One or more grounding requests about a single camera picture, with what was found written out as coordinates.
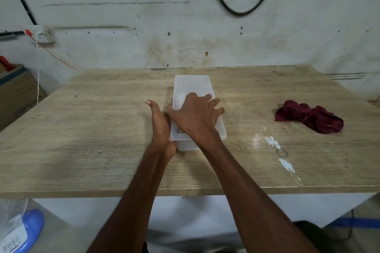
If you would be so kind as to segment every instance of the wood grain surface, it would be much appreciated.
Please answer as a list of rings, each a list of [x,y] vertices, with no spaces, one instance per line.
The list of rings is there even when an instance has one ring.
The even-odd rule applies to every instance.
[[[267,193],[380,191],[380,110],[312,67],[289,65],[88,70],[0,133],[0,198],[121,196],[152,137],[144,101],[164,107],[178,74],[210,76],[226,109],[224,143]],[[334,112],[343,132],[275,122],[288,99]],[[158,195],[205,194],[223,194],[205,157],[177,152]]]

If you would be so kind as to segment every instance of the red wire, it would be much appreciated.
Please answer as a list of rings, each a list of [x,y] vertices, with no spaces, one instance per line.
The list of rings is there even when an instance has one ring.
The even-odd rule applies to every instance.
[[[70,66],[69,64],[65,63],[63,60],[59,59],[58,57],[55,57],[53,55],[53,53],[51,53],[45,46],[43,46],[41,43],[39,43],[39,45],[41,45],[44,49],[46,49],[47,52],[49,52],[51,54],[51,56],[53,56],[55,59],[58,59],[60,62],[62,62],[63,64],[65,64],[66,66],[78,71],[80,73],[80,71],[72,66]]]

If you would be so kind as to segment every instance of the plastic container lid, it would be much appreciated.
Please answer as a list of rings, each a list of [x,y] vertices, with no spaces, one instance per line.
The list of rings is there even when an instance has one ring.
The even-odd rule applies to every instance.
[[[208,75],[176,75],[174,78],[173,109],[181,109],[186,96],[191,92],[195,92],[198,96],[211,94],[212,98],[215,98],[215,93]],[[226,129],[221,116],[218,117],[215,129],[219,132],[221,139],[227,138]],[[186,133],[180,131],[177,125],[172,121],[170,140],[192,139]]]

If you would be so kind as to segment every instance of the hand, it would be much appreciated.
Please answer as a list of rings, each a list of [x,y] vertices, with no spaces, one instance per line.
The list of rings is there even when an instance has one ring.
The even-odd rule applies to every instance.
[[[198,97],[194,92],[189,93],[180,110],[168,107],[165,113],[173,120],[178,128],[187,133],[194,141],[204,131],[215,130],[218,117],[224,113],[224,108],[215,109],[219,98],[211,99],[211,94]]]
[[[170,137],[170,118],[161,112],[160,107],[153,100],[145,101],[152,110],[153,138],[151,144],[163,152],[165,158],[171,159],[177,150],[174,141],[169,141]],[[166,107],[172,108],[173,100]]]

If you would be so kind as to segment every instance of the forearm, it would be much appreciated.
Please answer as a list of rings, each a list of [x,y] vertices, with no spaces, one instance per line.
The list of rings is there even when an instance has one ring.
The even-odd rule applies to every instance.
[[[230,154],[215,131],[197,144],[217,174],[248,252],[317,252]]]
[[[149,145],[128,189],[87,253],[141,252],[153,201],[167,164],[163,152]]]

